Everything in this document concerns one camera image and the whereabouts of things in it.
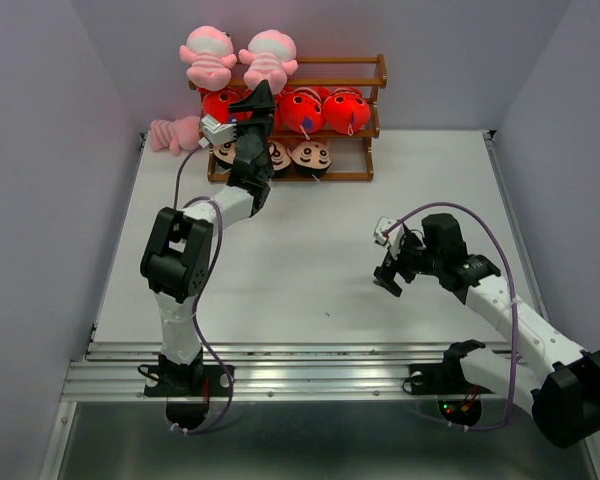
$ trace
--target metal frame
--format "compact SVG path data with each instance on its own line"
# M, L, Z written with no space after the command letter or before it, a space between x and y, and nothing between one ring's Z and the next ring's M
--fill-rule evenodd
M534 306L547 318L529 254L502 179L491 135L483 134L485 147L500 189ZM448 343L400 344L219 344L217 353L238 367L236 401L411 401L402 389L413 362L437 362ZM506 342L488 345L508 355ZM89 345L83 361L72 362L67 371L58 415L43 464L41 479L55 479L60 473L64 451L77 402L164 401L143 394L144 379L136 371L140 363L155 363L159 343L95 343ZM211 357L205 352L205 361ZM192 400L189 398L171 401ZM591 478L600 479L600 434L586 440Z

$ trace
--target white table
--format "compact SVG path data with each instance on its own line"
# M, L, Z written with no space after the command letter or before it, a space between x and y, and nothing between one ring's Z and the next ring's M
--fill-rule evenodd
M373 143L371 183L277 183L265 208L227 230L216 272L200 304L210 341L234 344L453 342L502 338L437 286L419 278L401 298L372 284L383 257L372 233L428 202L457 202L492 228L530 302L503 201L479 132L384 131ZM156 213L170 206L182 158L144 149L99 315L94 344L160 342L157 306L140 276ZM181 202L213 194L207 153L187 165ZM460 220L470 252L500 260L474 220ZM419 228L420 215L410 223Z

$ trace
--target plush toy face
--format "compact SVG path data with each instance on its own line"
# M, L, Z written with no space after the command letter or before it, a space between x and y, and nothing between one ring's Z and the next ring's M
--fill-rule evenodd
M217 92L207 93L202 100L202 110L220 123L235 120L246 120L246 114L229 114L229 105L240 100L240 95L233 88L223 88Z
M324 101L324 117L338 133L347 135L364 127L371 117L371 108L356 89L336 89Z
M251 53L273 53L280 61L289 62L296 58L296 45L289 35L278 30L260 32L249 42L248 50Z
M196 28L191 32L187 38L187 48L193 53L213 53L219 57L233 53L229 36L209 26Z
M269 141L269 156L271 157L271 163L273 163L273 169L277 172L291 165L291 157L289 152L280 142L275 140Z
M312 133L324 127L322 98L316 89L297 88L284 94L279 103L284 123L298 133Z
M236 159L236 143L223 143L213 147L213 154L216 157L216 163L222 168L231 168Z
M301 175L319 177L331 166L329 147L315 140L302 142L290 155Z

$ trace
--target wooden frame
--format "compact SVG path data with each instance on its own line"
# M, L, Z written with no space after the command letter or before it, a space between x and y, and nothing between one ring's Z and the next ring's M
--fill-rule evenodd
M371 140L378 138L380 135L380 121L378 116L378 91L387 86L387 67L384 61L384 55L380 54L377 57L306 57L298 58L300 69L302 65L317 64L317 65L346 65L346 64L375 64L373 76L369 77L328 77L314 76L303 77L298 75L289 78L288 86L322 86L322 87L369 87L371 94L366 98L371 107L371 119L365 128L358 130L353 135L343 135L334 130L321 130L316 134L317 138L340 138L351 139L358 141L361 144L362 152L365 158L365 170L360 172L327 172L320 181L327 182L361 182L371 181L373 179L373 156L371 152ZM229 81L229 86L244 87L242 76L237 76ZM195 90L196 86L189 82L189 88ZM304 136L293 130L281 129L273 132L273 139L303 139ZM207 177L210 182L226 182L229 175L216 171L216 158L213 152L209 152L209 166L207 169ZM274 179L275 182L289 181L314 181L313 178L301 177L295 172L290 172L287 176L280 179Z

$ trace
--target table surface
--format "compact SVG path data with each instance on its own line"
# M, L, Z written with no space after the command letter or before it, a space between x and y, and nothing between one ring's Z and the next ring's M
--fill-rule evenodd
M334 169L349 154L334 146ZM403 343L502 341L484 320L422 277L394 298L373 285L384 257L374 245L381 216L398 218L434 201L477 212L501 242L520 296L531 301L520 256L480 132L384 131L373 142L371 183L275 183L265 208L226 231L223 249L199 307L215 343ZM157 305L140 275L156 213L171 205L184 155L147 145L100 311L96 343L161 341ZM206 178L207 152L184 170L181 202L216 193ZM459 219L471 253L501 262L480 226ZM420 228L419 220L409 223Z

